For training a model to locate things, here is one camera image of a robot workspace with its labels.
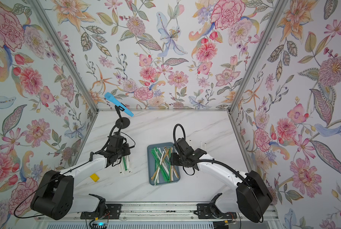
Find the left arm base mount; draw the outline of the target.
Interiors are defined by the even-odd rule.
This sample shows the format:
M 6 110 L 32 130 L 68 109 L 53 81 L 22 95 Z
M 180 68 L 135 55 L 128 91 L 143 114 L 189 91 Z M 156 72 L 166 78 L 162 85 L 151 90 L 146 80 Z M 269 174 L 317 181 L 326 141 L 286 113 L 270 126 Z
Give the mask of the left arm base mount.
M 94 212 L 82 212 L 80 219 L 119 219 L 121 208 L 121 204 L 101 204 Z

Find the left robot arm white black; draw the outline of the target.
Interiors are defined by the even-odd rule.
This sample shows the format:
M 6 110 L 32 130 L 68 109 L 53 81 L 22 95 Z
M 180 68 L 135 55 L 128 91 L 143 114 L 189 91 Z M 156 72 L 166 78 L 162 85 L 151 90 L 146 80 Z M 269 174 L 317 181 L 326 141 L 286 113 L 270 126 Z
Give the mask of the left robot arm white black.
M 111 135 L 102 149 L 91 152 L 87 162 L 64 170 L 47 172 L 35 192 L 30 207 L 55 220 L 75 212 L 84 212 L 95 218 L 109 212 L 105 198 L 96 194 L 75 195 L 75 187 L 83 180 L 107 167 L 114 167 L 123 156 L 130 155 L 127 139 Z

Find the blue-grey storage tray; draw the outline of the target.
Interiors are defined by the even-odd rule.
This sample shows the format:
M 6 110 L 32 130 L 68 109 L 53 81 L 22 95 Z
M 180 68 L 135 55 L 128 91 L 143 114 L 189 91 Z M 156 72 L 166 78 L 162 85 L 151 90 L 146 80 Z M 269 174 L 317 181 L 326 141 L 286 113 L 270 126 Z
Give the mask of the blue-grey storage tray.
M 152 186 L 178 182 L 181 178 L 179 167 L 173 166 L 173 182 L 170 181 L 169 150 L 173 143 L 160 143 L 147 147 L 149 183 Z

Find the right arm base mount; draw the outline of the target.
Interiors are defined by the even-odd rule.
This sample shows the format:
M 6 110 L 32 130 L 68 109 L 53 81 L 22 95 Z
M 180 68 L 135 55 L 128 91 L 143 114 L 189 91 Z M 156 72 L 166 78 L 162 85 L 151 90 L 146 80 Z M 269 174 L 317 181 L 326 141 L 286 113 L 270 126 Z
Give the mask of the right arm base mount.
M 235 212 L 222 213 L 213 204 L 197 204 L 197 209 L 193 212 L 198 219 L 238 219 Z

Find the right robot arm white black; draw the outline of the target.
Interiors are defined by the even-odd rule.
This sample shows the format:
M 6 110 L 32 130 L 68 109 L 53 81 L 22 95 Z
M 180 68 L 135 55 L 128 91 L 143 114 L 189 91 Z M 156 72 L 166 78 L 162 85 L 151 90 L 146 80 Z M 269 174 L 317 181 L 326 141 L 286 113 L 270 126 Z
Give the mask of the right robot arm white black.
M 206 151 L 193 149 L 184 138 L 175 140 L 175 153 L 171 164 L 192 168 L 211 175 L 224 183 L 229 190 L 218 193 L 209 202 L 210 212 L 217 218 L 229 212 L 242 213 L 249 221 L 263 222 L 264 213 L 273 201 L 261 176 L 255 172 L 242 172 L 215 160 Z

